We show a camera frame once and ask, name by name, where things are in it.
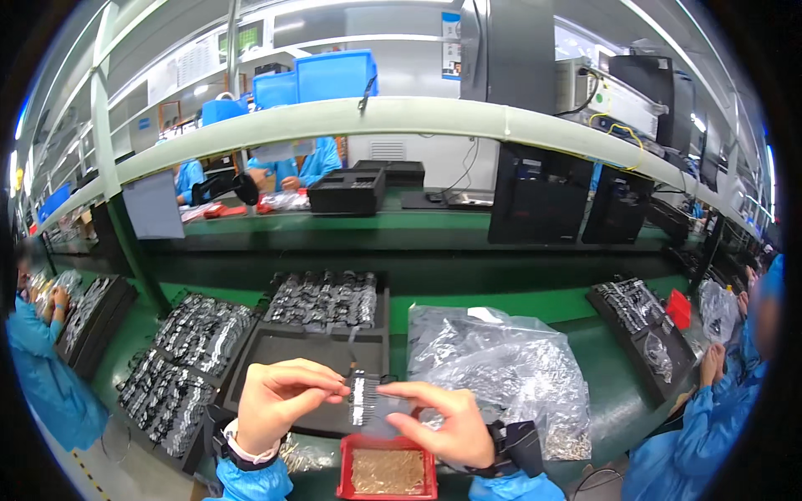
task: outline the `hand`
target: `hand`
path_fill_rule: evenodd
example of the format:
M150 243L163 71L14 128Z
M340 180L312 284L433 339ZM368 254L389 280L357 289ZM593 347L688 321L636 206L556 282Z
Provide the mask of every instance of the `hand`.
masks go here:
M53 301L56 306L66 308L70 302L70 295L67 294L67 290L64 287L56 287L53 291Z
M747 311L749 310L749 294L738 294L738 310L741 312L741 317L747 316Z
M749 265L747 265L747 280L748 281L757 280L757 273L755 273L755 270L752 269L752 267Z
M387 422L401 434L446 463L487 468L496 461L493 441L470 390L446 391L426 382L393 382L379 386L377 391L407 398L416 407L431 407L446 418L443 427L432 431L411 416L387 416Z
M701 373L700 390L705 386L711 386L719 373L723 377L724 351L724 347L720 343L711 345L707 349L707 353L702 359L702 366L699 368Z
M301 180L295 176L289 176L282 180L282 190L285 192L297 190L301 187Z
M303 358L251 364L237 414L237 444L252 455L265 452L296 419L324 402L341 403L350 391L343 381L332 369Z

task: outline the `black wrist strap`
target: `black wrist strap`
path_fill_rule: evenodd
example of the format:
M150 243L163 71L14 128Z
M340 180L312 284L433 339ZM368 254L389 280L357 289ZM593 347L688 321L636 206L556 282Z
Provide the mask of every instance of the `black wrist strap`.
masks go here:
M523 470L529 478L543 473L541 442L534 422L523 421L505 426L501 421L495 421L488 425L488 433L493 440L496 460L487 468L466 467L468 473L486 479L512 475L519 470Z
M237 415L229 410L221 409L219 406L206 406L204 426L204 442L206 453L214 458L215 465L219 459L228 458L234 466L242 471L258 471L269 468L278 459L278 451L269 461L259 464L243 459L229 447L229 440L223 434L225 427L234 420ZM282 437L281 443L287 440L287 435Z

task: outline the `red tray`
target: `red tray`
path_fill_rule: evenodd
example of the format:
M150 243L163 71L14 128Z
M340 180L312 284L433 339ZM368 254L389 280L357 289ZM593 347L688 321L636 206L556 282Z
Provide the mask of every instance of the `red tray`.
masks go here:
M353 474L354 449L380 450L420 450L423 452L423 494L356 494L351 483ZM372 501L406 501L408 499L437 499L437 474L435 472L435 456L420 448L418 444L406 437L392 440L375 440L362 434L351 434L340 441L342 468L340 485L337 486L337 497L343 499L365 499Z

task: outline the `blue plastic bin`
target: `blue plastic bin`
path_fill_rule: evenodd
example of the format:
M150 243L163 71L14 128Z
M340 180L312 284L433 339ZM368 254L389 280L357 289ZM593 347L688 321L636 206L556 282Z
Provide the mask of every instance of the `blue plastic bin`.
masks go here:
M52 195L47 197L47 200L45 200L45 203L42 204L42 207L37 213L39 223L43 223L45 219L50 217L50 214L55 212L55 209L61 207L61 204L70 198L70 186L70 183L65 183L61 188L57 189Z
M298 104L298 78L295 72L253 77L253 102L265 110L283 104Z
M213 123L222 122L235 116L246 115L248 113L248 100L239 99L219 99L203 103L203 124L204 127Z
M328 52L295 59L298 102L356 98L365 95L367 83L377 75L370 49ZM379 95L379 79L368 95Z

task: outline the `poster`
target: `poster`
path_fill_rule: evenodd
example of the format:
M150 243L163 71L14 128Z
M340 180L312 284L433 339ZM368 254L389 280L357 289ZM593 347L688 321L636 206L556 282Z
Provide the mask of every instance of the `poster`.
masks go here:
M443 78L459 80L462 64L460 59L460 15L443 12L443 37L454 42L443 43Z

